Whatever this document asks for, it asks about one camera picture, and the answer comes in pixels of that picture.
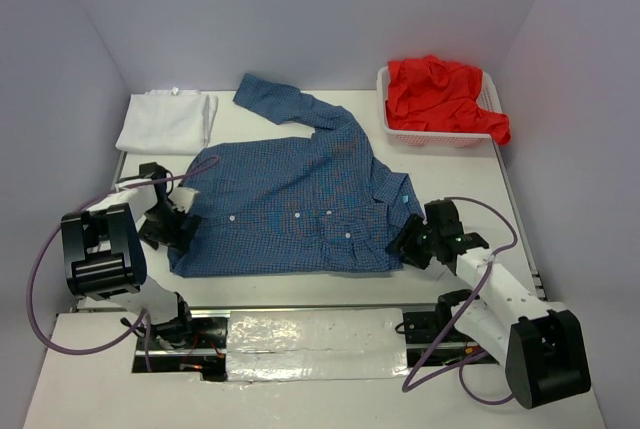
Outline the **blue plaid long sleeve shirt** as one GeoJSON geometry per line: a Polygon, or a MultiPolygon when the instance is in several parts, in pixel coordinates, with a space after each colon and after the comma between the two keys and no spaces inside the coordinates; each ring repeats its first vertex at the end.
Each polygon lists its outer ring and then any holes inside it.
{"type": "Polygon", "coordinates": [[[420,212],[410,177],[390,170],[345,108],[245,75],[236,105],[310,137],[222,143],[200,152],[186,186],[201,222],[186,252],[170,250],[183,278],[276,273],[386,273],[388,252],[420,212]]]}

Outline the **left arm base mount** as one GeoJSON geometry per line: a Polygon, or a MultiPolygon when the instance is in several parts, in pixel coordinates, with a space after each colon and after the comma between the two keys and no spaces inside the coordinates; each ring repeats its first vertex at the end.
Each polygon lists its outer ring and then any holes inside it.
{"type": "Polygon", "coordinates": [[[229,314],[201,313],[192,319],[192,332],[183,336],[176,345],[153,338],[145,351],[144,334],[138,331],[132,372],[181,373],[200,376],[204,381],[227,380],[226,348],[229,314]]]}

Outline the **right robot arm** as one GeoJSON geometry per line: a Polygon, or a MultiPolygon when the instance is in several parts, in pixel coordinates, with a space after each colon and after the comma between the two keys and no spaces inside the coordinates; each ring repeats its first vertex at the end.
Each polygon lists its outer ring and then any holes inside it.
{"type": "Polygon", "coordinates": [[[589,392],[591,375],[577,317],[552,308],[499,263],[499,255],[514,248],[516,239],[491,248],[481,235],[466,232],[457,201],[427,203],[425,214],[410,216],[387,247],[419,269],[437,260],[468,286],[439,298],[433,315],[437,333],[406,376],[403,392],[487,356],[504,369],[510,399],[525,409],[589,392]],[[476,342],[477,349],[435,374],[417,375],[445,339],[461,335],[476,342]]]}

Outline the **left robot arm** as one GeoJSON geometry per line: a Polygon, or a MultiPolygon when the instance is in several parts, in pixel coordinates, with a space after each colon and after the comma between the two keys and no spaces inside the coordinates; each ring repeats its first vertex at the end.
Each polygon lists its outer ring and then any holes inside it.
{"type": "Polygon", "coordinates": [[[144,249],[166,248],[181,257],[201,218],[190,210],[199,192],[177,184],[152,162],[116,182],[108,195],[61,220],[66,282],[71,293],[146,312],[151,335],[166,348],[188,345],[196,323],[185,299],[148,274],[144,249]]]}

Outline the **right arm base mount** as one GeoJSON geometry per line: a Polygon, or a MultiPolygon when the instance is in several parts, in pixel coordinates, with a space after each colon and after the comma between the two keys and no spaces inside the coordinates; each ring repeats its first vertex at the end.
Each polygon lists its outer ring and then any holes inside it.
{"type": "MultiPolygon", "coordinates": [[[[439,296],[433,308],[403,313],[403,320],[395,326],[394,330],[405,339],[409,368],[413,368],[418,363],[433,344],[436,336],[452,318],[452,309],[464,302],[470,293],[470,290],[465,289],[449,292],[439,296]]],[[[479,350],[480,346],[469,336],[451,329],[425,365],[450,366],[479,350]]]]}

